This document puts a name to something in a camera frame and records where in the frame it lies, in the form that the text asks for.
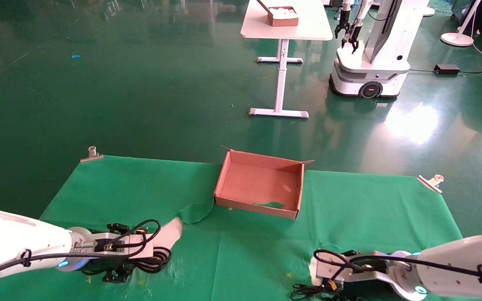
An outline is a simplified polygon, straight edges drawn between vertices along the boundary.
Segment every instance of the reflective floor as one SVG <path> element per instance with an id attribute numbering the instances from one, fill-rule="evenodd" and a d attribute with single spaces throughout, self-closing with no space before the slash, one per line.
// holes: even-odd
<path id="1" fill-rule="evenodd" d="M 463 235 L 482 234 L 482 74 L 418 72 L 394 103 L 346 99 L 328 89 L 339 41 L 292 41 L 290 56 L 305 63 L 288 66 L 285 109 L 310 118 L 249 116 L 251 107 L 274 106 L 277 66 L 254 60 L 273 55 L 277 42 L 241 37 L 246 6 L 0 0 L 0 209 L 40 216 L 89 145 L 113 156 L 213 163 L 225 145 L 314 159 L 310 169 L 440 173 Z M 444 13 L 423 19 L 413 68 L 482 70 L 476 50 L 439 41 L 455 28 Z"/>

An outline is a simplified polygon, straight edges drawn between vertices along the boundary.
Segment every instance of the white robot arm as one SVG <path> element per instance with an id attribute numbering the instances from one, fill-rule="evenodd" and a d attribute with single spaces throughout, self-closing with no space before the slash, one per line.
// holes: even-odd
<path id="1" fill-rule="evenodd" d="M 157 223 L 153 234 L 139 229 L 148 222 Z M 0 211 L 0 278 L 56 267 L 86 275 L 106 273 L 104 282 L 119 283 L 125 282 L 136 267 L 144 272 L 158 272 L 170 260 L 169 249 L 153 247 L 152 240 L 161 229 L 154 219 L 134 229 L 120 224 L 107 227 L 109 232 L 84 227 L 64 229 Z"/>
<path id="2" fill-rule="evenodd" d="M 339 288 L 335 295 L 349 300 L 392 299 L 388 293 L 407 301 L 422 301 L 427 293 L 482 298 L 482 235 L 415 253 L 349 251 L 339 255 L 317 250 L 314 257 L 322 286 L 332 282 Z"/>

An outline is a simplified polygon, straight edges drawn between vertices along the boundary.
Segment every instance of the cardboard box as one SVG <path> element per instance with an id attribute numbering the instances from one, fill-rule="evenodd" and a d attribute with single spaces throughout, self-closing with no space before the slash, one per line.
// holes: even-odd
<path id="1" fill-rule="evenodd" d="M 273 16 L 273 13 L 270 11 L 270 8 L 275 8 L 275 9 L 287 8 L 287 9 L 295 11 L 295 9 L 292 6 L 273 6 L 273 7 L 268 8 L 261 0 L 257 0 L 257 1 L 267 11 L 267 19 L 269 19 L 269 22 L 270 22 L 271 26 L 297 26 L 297 25 L 299 25 L 299 18 L 298 17 L 296 17 L 294 19 L 275 19 L 275 17 Z"/>
<path id="2" fill-rule="evenodd" d="M 220 206 L 296 219 L 303 194 L 304 165 L 229 149 L 215 189 Z"/>

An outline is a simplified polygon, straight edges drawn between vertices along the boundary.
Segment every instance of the metal clip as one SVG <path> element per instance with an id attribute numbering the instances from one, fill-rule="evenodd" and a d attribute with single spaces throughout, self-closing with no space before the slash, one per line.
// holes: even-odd
<path id="1" fill-rule="evenodd" d="M 442 193 L 442 191 L 438 188 L 438 184 L 444 181 L 444 177 L 442 177 L 442 175 L 434 175 L 434 178 L 430 179 L 429 181 L 422 176 L 418 176 L 418 180 L 431 190 Z"/>
<path id="2" fill-rule="evenodd" d="M 96 152 L 96 147 L 94 145 L 92 145 L 88 148 L 88 157 L 81 159 L 81 163 L 93 161 L 93 160 L 98 160 L 98 159 L 101 159 L 101 158 L 103 158 L 103 155 L 98 154 Z"/>

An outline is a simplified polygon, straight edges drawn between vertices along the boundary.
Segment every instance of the green tablecloth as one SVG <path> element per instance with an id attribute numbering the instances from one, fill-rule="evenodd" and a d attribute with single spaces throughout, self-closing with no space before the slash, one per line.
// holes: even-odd
<path id="1" fill-rule="evenodd" d="M 0 279 L 0 301 L 285 301 L 292 284 L 310 282 L 317 248 L 417 251 L 461 238 L 442 196 L 414 177 L 307 170 L 292 221 L 213 206 L 219 173 L 215 164 L 113 156 L 79 164 L 41 219 L 102 230 L 179 215 L 186 224 L 168 267 L 136 270 L 125 284 L 35 270 Z"/>

